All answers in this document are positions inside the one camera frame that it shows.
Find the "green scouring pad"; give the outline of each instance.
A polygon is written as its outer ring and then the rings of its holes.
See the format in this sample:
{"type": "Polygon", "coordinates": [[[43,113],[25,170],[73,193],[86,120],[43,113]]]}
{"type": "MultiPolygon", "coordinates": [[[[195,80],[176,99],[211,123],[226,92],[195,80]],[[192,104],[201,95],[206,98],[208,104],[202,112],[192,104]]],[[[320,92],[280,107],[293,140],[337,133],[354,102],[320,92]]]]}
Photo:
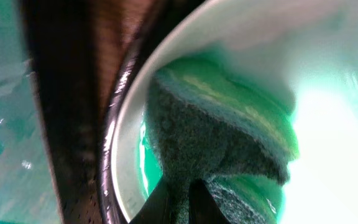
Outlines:
{"type": "Polygon", "coordinates": [[[207,60],[181,58],[160,69],[150,84],[145,121],[163,178],[181,205],[173,214],[177,222],[186,223],[181,211],[192,180],[250,174],[282,185],[289,180],[288,162],[299,155],[284,110],[227,80],[207,60]]]}

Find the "sponge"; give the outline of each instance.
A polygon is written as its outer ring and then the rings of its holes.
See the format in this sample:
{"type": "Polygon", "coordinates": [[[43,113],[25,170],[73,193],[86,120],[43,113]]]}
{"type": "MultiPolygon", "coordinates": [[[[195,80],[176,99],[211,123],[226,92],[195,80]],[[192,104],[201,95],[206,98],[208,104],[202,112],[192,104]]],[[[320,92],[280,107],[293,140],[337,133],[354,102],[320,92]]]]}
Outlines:
{"type": "Polygon", "coordinates": [[[282,216],[283,190],[266,177],[218,177],[207,186],[231,223],[276,223],[282,216]]]}
{"type": "Polygon", "coordinates": [[[145,122],[174,192],[178,222],[192,180],[250,174],[282,185],[289,180],[288,162],[299,155],[284,110],[230,82],[207,60],[181,58],[160,69],[150,84],[145,122]]]}

